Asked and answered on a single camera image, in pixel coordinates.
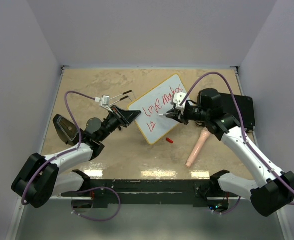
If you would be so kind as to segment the wire whiteboard stand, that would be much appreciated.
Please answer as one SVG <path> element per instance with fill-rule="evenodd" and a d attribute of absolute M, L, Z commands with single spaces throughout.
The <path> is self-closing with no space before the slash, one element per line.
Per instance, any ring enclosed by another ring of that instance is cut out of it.
<path fill-rule="evenodd" d="M 125 91 L 117 96 L 110 98 L 109 99 L 109 106 L 115 105 L 116 103 L 121 102 L 125 99 L 131 100 L 129 94 L 132 94 L 132 93 L 133 93 L 132 90 L 128 90 L 128 91 Z"/>

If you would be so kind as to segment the yellow framed whiteboard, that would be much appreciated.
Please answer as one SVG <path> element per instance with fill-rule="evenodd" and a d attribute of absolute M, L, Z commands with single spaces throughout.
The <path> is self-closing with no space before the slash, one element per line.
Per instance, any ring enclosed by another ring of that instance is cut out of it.
<path fill-rule="evenodd" d="M 149 145 L 155 144 L 178 125 L 174 120 L 159 116 L 172 109 L 171 100 L 175 93 L 187 93 L 177 74 L 159 83 L 127 106 L 128 110 L 141 112 L 135 119 L 135 124 Z"/>

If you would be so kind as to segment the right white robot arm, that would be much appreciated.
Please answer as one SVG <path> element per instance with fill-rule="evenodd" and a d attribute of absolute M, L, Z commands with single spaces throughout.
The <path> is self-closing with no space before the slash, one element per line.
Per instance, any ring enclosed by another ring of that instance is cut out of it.
<path fill-rule="evenodd" d="M 224 143 L 242 161 L 253 180 L 237 177 L 227 170 L 211 176 L 210 192 L 225 192 L 249 200 L 254 209 L 268 217 L 294 200 L 294 173 L 284 172 L 253 144 L 238 119 L 226 112 L 220 93 L 207 88 L 199 92 L 197 102 L 187 100 L 185 93 L 175 93 L 165 117 L 187 125 L 189 121 L 204 124 L 207 130 Z"/>

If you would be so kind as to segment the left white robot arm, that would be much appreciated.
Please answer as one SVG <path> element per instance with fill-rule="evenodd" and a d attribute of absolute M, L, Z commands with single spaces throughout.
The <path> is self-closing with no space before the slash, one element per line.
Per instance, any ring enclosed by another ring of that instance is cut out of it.
<path fill-rule="evenodd" d="M 103 140 L 116 129 L 128 127 L 140 114 L 140 110 L 124 110 L 113 105 L 105 119 L 89 119 L 84 130 L 76 129 L 75 124 L 59 114 L 55 115 L 53 124 L 56 132 L 70 148 L 45 156 L 38 153 L 30 155 L 13 180 L 11 190 L 22 198 L 23 204 L 34 208 L 43 206 L 51 196 L 59 193 L 87 195 L 90 184 L 85 174 L 74 170 L 67 177 L 59 175 L 95 159 L 104 148 Z"/>

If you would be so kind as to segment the pink toy microphone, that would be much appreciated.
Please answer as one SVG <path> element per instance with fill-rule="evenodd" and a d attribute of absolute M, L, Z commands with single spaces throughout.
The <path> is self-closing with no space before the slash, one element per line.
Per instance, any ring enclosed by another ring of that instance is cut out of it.
<path fill-rule="evenodd" d="M 205 142 L 207 141 L 207 139 L 210 137 L 211 133 L 208 131 L 208 129 L 205 127 L 203 128 L 203 130 L 200 133 L 200 137 L 197 141 L 197 143 L 195 144 L 191 154 L 189 155 L 185 166 L 187 168 L 190 168 L 193 163 L 195 162 L 197 156 L 199 155 L 201 149 L 203 148 Z"/>

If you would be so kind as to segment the black hard case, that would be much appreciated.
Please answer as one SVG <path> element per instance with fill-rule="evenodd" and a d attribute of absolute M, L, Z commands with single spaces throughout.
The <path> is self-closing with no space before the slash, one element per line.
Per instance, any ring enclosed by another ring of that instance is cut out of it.
<path fill-rule="evenodd" d="M 238 121 L 240 121 L 231 94 L 220 93 L 220 95 L 224 111 L 233 115 Z M 234 95 L 234 98 L 242 116 L 245 132 L 252 133 L 255 129 L 253 99 L 251 97 L 241 95 Z"/>

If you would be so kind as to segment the black base bar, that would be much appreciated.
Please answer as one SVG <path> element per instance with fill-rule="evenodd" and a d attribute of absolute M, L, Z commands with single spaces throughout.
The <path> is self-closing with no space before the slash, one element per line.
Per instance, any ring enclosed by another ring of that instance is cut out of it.
<path fill-rule="evenodd" d="M 189 205 L 223 212 L 236 195 L 214 190 L 209 180 L 132 180 L 91 179 L 79 192 L 66 192 L 63 197 L 93 201 L 94 208 L 117 204 L 116 196 L 104 187 L 114 190 L 125 205 Z"/>

